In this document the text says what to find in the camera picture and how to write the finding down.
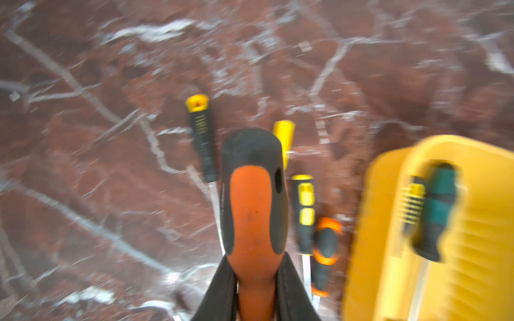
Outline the black yellow dotted screwdriver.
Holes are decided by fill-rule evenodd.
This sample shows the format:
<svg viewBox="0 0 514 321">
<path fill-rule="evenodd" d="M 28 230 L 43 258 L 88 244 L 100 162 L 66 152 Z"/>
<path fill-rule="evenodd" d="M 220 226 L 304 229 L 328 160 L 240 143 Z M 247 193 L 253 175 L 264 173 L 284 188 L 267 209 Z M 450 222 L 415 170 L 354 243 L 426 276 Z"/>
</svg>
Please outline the black yellow dotted screwdriver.
<svg viewBox="0 0 514 321">
<path fill-rule="evenodd" d="M 426 195 L 426 182 L 422 177 L 412 176 L 402 188 L 400 197 L 400 221 L 402 229 L 397 242 L 396 257 L 401 258 L 405 243 L 412 237 L 421 216 Z"/>
</svg>

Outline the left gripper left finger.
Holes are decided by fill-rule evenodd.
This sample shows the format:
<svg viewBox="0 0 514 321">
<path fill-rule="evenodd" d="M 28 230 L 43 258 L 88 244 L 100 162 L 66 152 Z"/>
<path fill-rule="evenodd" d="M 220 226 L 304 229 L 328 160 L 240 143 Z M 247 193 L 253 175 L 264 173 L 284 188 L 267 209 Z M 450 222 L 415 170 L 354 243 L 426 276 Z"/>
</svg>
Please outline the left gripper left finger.
<svg viewBox="0 0 514 321">
<path fill-rule="evenodd" d="M 225 255 L 191 321 L 235 321 L 237 314 L 237 279 Z"/>
</svg>

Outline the black yellow small screwdriver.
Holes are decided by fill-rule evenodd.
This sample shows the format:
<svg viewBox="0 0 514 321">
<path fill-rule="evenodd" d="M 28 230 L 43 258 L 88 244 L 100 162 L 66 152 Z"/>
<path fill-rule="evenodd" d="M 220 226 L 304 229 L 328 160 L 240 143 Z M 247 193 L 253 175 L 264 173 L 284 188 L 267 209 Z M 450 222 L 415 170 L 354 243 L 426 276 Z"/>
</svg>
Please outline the black yellow small screwdriver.
<svg viewBox="0 0 514 321">
<path fill-rule="evenodd" d="M 312 300 L 311 256 L 313 254 L 315 232 L 315 190 L 313 177 L 307 174 L 300 174 L 293 175 L 291 179 L 295 233 L 298 252 L 302 258 L 303 283 L 309 299 Z"/>
</svg>

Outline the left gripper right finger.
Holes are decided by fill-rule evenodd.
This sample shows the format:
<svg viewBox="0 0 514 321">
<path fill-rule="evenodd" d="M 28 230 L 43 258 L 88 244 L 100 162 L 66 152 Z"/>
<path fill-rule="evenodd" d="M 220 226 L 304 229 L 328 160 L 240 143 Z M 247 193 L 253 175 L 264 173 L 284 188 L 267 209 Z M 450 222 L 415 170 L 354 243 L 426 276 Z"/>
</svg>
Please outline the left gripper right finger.
<svg viewBox="0 0 514 321">
<path fill-rule="evenodd" d="M 320 321 L 290 255 L 285 252 L 277 271 L 276 320 Z"/>
</svg>

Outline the small orange black screwdriver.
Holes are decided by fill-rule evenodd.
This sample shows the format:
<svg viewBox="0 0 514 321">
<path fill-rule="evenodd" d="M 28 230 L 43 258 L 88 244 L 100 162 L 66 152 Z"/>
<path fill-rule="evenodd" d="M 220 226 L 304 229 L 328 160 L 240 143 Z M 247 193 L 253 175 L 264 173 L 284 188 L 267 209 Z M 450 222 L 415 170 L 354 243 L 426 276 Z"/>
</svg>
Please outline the small orange black screwdriver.
<svg viewBox="0 0 514 321">
<path fill-rule="evenodd" d="M 315 229 L 313 246 L 313 267 L 311 289 L 313 293 L 312 304 L 317 311 L 321 298 L 328 297 L 326 287 L 329 282 L 331 267 L 340 257 L 338 241 L 342 228 L 338 221 L 329 217 L 322 217 Z"/>
</svg>

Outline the yellow plastic storage box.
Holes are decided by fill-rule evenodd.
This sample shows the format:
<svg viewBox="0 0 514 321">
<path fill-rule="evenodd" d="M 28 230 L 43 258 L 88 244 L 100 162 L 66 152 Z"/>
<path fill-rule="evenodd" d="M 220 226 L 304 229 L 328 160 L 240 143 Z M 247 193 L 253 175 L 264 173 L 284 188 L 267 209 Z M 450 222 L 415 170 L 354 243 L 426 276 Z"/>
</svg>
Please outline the yellow plastic storage box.
<svg viewBox="0 0 514 321">
<path fill-rule="evenodd" d="M 437 165 L 455 169 L 456 201 L 425 262 L 405 230 L 410 190 Z M 431 136 L 377 156 L 365 176 L 341 309 L 343 320 L 513 319 L 513 153 L 455 135 Z"/>
</svg>

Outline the black screwdriver yellow cap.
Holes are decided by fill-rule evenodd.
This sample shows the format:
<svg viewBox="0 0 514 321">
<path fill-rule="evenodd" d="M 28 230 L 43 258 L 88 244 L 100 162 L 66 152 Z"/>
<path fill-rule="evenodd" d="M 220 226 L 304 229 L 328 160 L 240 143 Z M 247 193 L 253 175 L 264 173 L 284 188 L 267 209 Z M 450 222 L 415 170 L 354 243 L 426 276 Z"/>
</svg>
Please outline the black screwdriver yellow cap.
<svg viewBox="0 0 514 321">
<path fill-rule="evenodd" d="M 208 102 L 209 99 L 206 95 L 196 94 L 186 100 L 186 107 L 190 115 L 195 147 L 202 163 L 203 177 L 208 185 L 208 191 L 218 231 L 218 238 L 220 241 L 220 248 L 222 256 L 224 256 L 226 252 L 222 239 L 220 199 L 217 187 L 219 171 L 216 162 L 216 146 Z"/>
</svg>

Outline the green black screwdriver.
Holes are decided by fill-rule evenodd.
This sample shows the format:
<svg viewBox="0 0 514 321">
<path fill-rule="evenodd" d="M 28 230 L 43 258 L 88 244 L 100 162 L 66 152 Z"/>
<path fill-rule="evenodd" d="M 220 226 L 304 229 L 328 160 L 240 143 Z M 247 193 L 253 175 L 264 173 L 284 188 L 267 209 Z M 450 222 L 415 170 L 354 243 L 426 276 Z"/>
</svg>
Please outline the green black screwdriver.
<svg viewBox="0 0 514 321">
<path fill-rule="evenodd" d="M 412 249 L 421 258 L 418 277 L 408 320 L 420 316 L 424 291 L 431 263 L 440 263 L 439 239 L 447 228 L 448 218 L 456 203 L 456 170 L 450 163 L 440 163 L 432 171 L 416 232 L 412 239 Z"/>
</svg>

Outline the large orange black screwdriver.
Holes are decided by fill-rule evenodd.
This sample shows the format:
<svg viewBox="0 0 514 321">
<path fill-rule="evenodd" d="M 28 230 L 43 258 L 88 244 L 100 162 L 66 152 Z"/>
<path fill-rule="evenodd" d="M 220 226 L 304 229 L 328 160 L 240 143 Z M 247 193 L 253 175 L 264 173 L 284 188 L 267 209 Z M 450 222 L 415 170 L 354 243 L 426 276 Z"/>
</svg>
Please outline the large orange black screwdriver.
<svg viewBox="0 0 514 321">
<path fill-rule="evenodd" d="M 288 233 L 282 145 L 269 131 L 244 128 L 222 143 L 221 163 L 222 234 L 238 312 L 242 320 L 272 320 Z"/>
</svg>

